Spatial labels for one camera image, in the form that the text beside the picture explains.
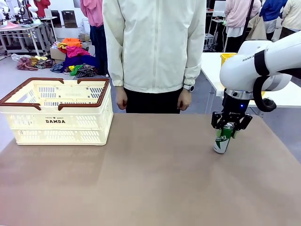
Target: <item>pile of clothes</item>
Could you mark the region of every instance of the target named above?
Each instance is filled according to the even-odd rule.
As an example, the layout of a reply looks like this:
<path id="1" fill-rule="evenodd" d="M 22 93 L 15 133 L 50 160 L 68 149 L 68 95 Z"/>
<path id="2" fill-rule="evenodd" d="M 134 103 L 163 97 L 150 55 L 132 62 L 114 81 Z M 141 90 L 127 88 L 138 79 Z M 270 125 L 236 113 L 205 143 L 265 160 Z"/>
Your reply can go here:
<path id="1" fill-rule="evenodd" d="M 18 59 L 17 69 L 24 71 L 37 71 L 39 69 L 52 68 L 54 62 L 45 56 L 18 56 L 14 55 L 13 60 Z"/>
<path id="2" fill-rule="evenodd" d="M 92 77 L 97 74 L 99 62 L 94 56 L 82 48 L 79 39 L 64 39 L 56 42 L 56 48 L 66 54 L 65 61 L 54 65 L 50 70 L 55 73 L 65 73 L 77 78 Z"/>

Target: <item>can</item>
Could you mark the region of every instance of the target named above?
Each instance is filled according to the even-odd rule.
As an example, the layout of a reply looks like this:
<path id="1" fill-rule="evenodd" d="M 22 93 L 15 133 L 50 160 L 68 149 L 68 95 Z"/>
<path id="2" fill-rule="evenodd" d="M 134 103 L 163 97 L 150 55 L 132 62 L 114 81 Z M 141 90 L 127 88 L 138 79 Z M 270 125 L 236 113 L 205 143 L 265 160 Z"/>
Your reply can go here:
<path id="1" fill-rule="evenodd" d="M 216 133 L 216 139 L 213 149 L 218 154 L 225 154 L 231 139 L 234 126 L 231 123 L 227 123 L 223 129 L 219 129 Z"/>

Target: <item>jacket zipper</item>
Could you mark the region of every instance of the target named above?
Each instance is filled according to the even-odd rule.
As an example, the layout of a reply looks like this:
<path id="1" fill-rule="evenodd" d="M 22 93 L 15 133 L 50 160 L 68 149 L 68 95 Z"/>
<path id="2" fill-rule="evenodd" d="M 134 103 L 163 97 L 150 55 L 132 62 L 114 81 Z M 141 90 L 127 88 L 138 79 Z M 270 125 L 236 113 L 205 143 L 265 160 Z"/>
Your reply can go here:
<path id="1" fill-rule="evenodd" d="M 152 89 L 154 90 L 156 87 L 156 73 L 157 73 L 157 48 L 158 48 L 158 30 L 159 30 L 159 2 L 160 0 L 156 0 L 156 27 L 155 27 L 155 46 L 154 46 L 154 80 L 152 84 Z"/>

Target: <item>green cloth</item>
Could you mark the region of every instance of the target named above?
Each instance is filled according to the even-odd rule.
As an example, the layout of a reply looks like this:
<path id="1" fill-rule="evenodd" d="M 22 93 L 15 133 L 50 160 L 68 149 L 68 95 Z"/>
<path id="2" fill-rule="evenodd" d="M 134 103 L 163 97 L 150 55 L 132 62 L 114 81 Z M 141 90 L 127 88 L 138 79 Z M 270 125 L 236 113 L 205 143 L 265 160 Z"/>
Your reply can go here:
<path id="1" fill-rule="evenodd" d="M 77 71 L 82 68 L 84 65 L 76 65 L 73 69 L 73 71 L 70 73 L 70 76 L 75 76 L 77 75 Z"/>

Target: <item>basket handle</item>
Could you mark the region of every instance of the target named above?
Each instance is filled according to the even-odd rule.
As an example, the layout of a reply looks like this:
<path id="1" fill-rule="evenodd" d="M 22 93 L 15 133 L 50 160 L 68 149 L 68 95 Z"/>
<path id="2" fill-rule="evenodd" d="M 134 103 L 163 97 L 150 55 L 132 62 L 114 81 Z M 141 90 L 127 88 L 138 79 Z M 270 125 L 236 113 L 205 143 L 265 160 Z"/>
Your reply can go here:
<path id="1" fill-rule="evenodd" d="M 59 111 L 62 110 L 64 107 L 100 107 L 102 105 L 104 95 L 109 87 L 110 80 L 109 79 L 78 79 L 77 84 L 80 84 L 82 81 L 105 81 L 103 92 L 99 96 L 96 104 L 60 104 L 58 106 Z"/>
<path id="2" fill-rule="evenodd" d="M 24 86 L 26 86 L 28 83 L 34 80 L 40 80 L 40 81 L 59 81 L 62 84 L 64 84 L 64 80 L 60 78 L 30 78 L 27 79 L 25 82 L 21 83 L 17 88 L 12 90 L 10 93 L 8 93 L 5 97 L 3 97 L 0 100 L 0 106 L 13 106 L 13 107 L 35 107 L 39 111 L 41 110 L 41 105 L 38 103 L 6 103 L 7 100 L 9 100 L 14 94 L 16 94 L 20 89 L 22 89 Z"/>

